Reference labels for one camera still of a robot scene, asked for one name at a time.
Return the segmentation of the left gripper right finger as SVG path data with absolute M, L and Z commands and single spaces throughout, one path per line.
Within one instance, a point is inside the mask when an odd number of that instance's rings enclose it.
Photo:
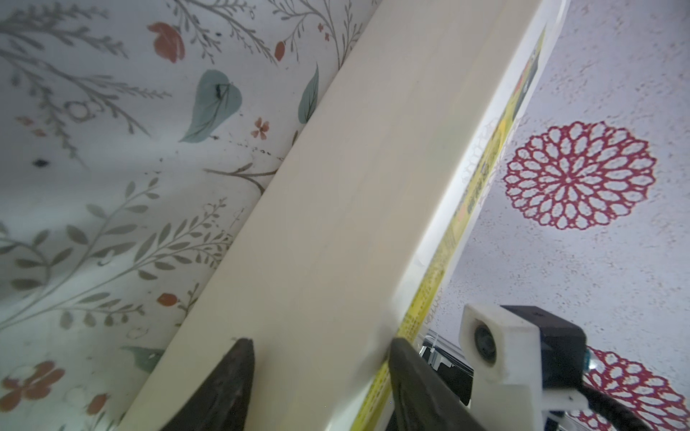
M 472 431 L 483 427 L 409 341 L 395 338 L 388 368 L 397 430 Z

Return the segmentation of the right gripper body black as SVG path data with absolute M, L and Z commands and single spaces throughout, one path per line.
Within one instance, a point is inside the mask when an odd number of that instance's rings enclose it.
M 425 334 L 420 355 L 465 407 L 471 400 L 474 370 L 467 364 L 460 346 L 433 330 Z

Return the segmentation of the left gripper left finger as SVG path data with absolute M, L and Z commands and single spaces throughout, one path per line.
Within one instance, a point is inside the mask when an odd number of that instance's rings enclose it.
M 237 340 L 163 431 L 244 430 L 254 370 L 253 341 Z

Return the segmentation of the cream dispenser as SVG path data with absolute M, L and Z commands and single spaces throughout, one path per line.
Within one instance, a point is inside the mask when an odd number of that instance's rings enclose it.
M 385 429 L 387 347 L 444 245 L 453 273 L 568 9 L 382 2 L 121 428 L 162 429 L 246 338 L 246 429 Z

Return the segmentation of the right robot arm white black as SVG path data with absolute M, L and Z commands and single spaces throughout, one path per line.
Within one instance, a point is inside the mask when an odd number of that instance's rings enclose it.
M 459 398 L 459 402 L 468 407 L 474 371 L 466 363 L 460 347 L 440 337 L 434 330 L 429 330 L 420 353 L 449 390 Z M 589 409 L 602 417 L 614 430 L 652 430 L 647 422 L 619 400 L 588 385 L 584 385 L 583 390 Z

